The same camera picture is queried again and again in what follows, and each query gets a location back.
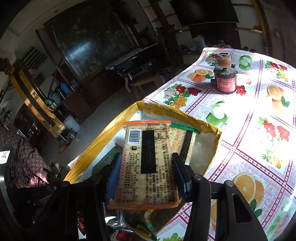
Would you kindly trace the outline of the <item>dark green snack pack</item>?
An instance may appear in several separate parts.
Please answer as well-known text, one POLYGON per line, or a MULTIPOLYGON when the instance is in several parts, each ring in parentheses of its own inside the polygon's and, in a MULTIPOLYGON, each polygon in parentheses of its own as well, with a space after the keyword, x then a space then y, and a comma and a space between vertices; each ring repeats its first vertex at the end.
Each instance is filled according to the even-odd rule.
POLYGON ((92 175, 98 174, 104 166, 110 165, 115 154, 122 153, 122 151, 123 147, 115 144, 115 146, 109 152, 107 152, 107 154, 102 159, 100 159, 100 161, 93 167, 92 175))

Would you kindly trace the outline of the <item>orange cracker pack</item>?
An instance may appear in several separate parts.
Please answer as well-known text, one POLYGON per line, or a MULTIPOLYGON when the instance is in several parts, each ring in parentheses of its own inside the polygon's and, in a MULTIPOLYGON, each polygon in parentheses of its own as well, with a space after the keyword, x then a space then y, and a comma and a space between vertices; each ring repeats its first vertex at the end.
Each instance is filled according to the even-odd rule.
POLYGON ((120 174, 109 209, 156 210, 180 204, 168 135, 170 125, 169 120, 123 123, 120 174))

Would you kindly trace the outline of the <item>green wafer pack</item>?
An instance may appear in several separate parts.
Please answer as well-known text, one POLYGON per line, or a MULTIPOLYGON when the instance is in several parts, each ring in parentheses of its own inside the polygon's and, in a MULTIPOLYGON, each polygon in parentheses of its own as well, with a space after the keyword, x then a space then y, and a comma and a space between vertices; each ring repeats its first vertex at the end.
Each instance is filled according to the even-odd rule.
POLYGON ((171 123, 168 128, 171 152, 177 153, 185 165, 189 165, 196 137, 201 132, 189 126, 171 123))

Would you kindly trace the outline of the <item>yellow green snack packet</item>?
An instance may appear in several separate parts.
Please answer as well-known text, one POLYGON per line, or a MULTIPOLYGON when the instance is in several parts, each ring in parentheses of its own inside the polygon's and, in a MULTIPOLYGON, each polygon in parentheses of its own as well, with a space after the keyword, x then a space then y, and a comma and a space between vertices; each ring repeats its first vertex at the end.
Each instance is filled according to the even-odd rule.
POLYGON ((122 211, 126 226, 144 240, 157 240, 157 233, 151 223, 153 210, 122 211))

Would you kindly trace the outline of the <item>red white snack packet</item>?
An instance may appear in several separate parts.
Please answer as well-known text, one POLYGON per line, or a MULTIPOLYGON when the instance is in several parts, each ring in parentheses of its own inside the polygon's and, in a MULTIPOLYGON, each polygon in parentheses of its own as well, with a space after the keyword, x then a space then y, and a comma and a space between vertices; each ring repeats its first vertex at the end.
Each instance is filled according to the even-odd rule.
POLYGON ((111 241, 133 241, 134 235, 131 232, 126 232, 126 231, 122 231, 122 230, 115 230, 110 235, 110 240, 111 241))

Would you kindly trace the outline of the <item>silver foil snack bag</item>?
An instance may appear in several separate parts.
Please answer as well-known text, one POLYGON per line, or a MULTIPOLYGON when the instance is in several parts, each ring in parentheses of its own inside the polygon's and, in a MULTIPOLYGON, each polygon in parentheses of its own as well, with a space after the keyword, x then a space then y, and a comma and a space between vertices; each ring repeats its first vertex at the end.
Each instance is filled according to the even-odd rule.
POLYGON ((105 222, 112 228, 126 228, 121 210, 105 210, 105 222))

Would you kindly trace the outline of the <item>yellow-taped white box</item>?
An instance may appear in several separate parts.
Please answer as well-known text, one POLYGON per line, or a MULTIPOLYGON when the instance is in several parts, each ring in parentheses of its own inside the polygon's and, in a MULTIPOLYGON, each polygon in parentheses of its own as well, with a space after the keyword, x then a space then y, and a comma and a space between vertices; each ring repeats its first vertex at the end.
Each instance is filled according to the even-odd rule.
POLYGON ((196 128, 201 132, 200 137, 209 140, 207 149, 193 151, 192 158, 188 162, 194 171, 205 174, 214 159, 222 132, 217 127, 197 120, 179 109, 138 101, 110 122, 82 152, 65 180, 71 184, 80 180, 92 162, 109 149, 108 144, 111 141, 123 145, 119 184, 128 184, 132 187, 131 198, 120 199, 119 193, 116 192, 110 207, 129 211, 154 210, 152 225, 157 232, 160 232, 185 204, 178 197, 177 190, 168 190, 170 187, 175 187, 171 162, 172 149, 168 134, 168 128, 172 123, 196 128), (147 183, 149 175, 140 173, 144 156, 142 132, 150 129, 154 130, 156 148, 155 183, 147 183))

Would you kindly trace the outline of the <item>floral fruit tablecloth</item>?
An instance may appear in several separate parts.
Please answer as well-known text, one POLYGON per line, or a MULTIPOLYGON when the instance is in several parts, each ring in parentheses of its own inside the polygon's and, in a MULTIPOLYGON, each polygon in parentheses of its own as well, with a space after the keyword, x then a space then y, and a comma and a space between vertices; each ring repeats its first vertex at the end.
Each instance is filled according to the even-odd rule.
MULTIPOLYGON (((170 106, 221 132, 205 178, 233 181, 250 200, 268 240, 295 240, 295 67, 259 53, 205 48, 199 59, 142 101, 170 106), (236 90, 211 83, 219 54, 235 64, 236 90)), ((197 136, 193 151, 207 149, 197 136)), ((79 181, 115 146, 100 154, 79 181)))

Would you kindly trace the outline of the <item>wooden stool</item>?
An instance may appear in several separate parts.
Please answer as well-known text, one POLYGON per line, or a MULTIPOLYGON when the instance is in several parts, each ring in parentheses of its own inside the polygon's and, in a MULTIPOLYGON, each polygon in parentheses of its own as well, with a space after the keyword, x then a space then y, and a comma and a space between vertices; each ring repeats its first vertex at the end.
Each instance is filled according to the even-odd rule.
POLYGON ((132 92, 135 94, 137 100, 142 100, 163 85, 159 76, 149 76, 140 78, 130 84, 132 92))

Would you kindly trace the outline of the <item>red-labelled dark jar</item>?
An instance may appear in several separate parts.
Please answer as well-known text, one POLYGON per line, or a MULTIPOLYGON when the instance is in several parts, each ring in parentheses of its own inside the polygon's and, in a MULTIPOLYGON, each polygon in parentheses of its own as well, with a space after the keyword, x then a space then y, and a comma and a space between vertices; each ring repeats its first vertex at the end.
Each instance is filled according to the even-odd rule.
POLYGON ((231 62, 230 55, 219 54, 217 66, 214 68, 214 79, 211 83, 223 94, 232 94, 236 90, 237 70, 231 62))

